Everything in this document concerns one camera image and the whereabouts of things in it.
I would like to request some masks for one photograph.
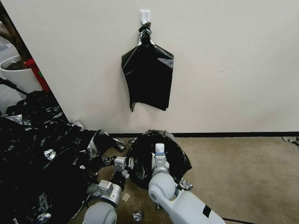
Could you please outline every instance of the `white wall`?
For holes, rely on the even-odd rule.
[[[138,133],[299,131],[298,0],[2,0],[68,119]],[[174,54],[166,112],[129,108],[139,10]]]

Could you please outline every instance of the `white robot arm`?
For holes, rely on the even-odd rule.
[[[89,207],[83,224],[116,224],[115,209],[121,199],[125,179],[125,158],[115,159],[115,174],[112,180],[102,180],[99,185],[101,202]],[[156,144],[156,153],[152,156],[152,179],[149,182],[150,198],[160,204],[169,214],[174,224],[225,224],[223,219],[205,203],[189,191],[178,189],[169,174],[164,144]]]
[[[164,154],[164,144],[156,144],[149,182],[150,198],[160,204],[174,224],[225,224],[223,219],[189,191],[179,190]]]
[[[114,160],[114,176],[112,180],[101,180],[98,184],[99,198],[102,200],[90,206],[82,224],[116,224],[117,214],[115,212],[121,193],[125,188],[125,181],[129,177],[126,168],[126,160],[117,157]]]

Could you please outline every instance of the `pile of trash bags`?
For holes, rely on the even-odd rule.
[[[69,123],[51,92],[34,91],[0,118],[2,223],[66,223],[83,206],[97,171],[113,165],[108,148],[126,149],[106,132]]]

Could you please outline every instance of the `adhesive hook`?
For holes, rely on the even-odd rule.
[[[140,22],[144,25],[150,22],[151,12],[150,10],[140,10]]]

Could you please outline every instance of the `hanging trash bag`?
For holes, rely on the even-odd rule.
[[[173,54],[150,39],[150,23],[139,29],[139,44],[121,57],[130,95],[130,109],[145,103],[161,110],[169,104],[173,72]]]

